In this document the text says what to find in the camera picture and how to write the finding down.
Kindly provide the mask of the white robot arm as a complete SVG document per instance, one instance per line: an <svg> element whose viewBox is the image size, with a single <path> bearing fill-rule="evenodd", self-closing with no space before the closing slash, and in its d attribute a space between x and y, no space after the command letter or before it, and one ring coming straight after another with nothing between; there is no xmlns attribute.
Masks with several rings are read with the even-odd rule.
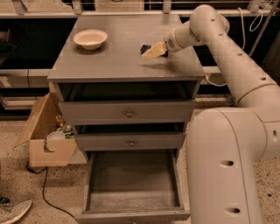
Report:
<svg viewBox="0 0 280 224"><path fill-rule="evenodd" d="M279 154L280 87L228 36L228 29L228 21L203 4L143 54L151 60L205 45L235 99L235 107L206 109L188 125L192 224L263 224L253 164Z"/></svg>

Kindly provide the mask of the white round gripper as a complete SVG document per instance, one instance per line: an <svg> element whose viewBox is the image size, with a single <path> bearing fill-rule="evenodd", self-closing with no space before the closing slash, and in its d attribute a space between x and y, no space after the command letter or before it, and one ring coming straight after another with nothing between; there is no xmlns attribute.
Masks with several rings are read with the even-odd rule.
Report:
<svg viewBox="0 0 280 224"><path fill-rule="evenodd" d="M152 60L165 54L167 51L175 53L185 48L186 47L180 44L177 39L177 29L173 28L165 34L164 43L156 43L154 46L151 47L151 49L142 54L142 58L144 60Z"/></svg>

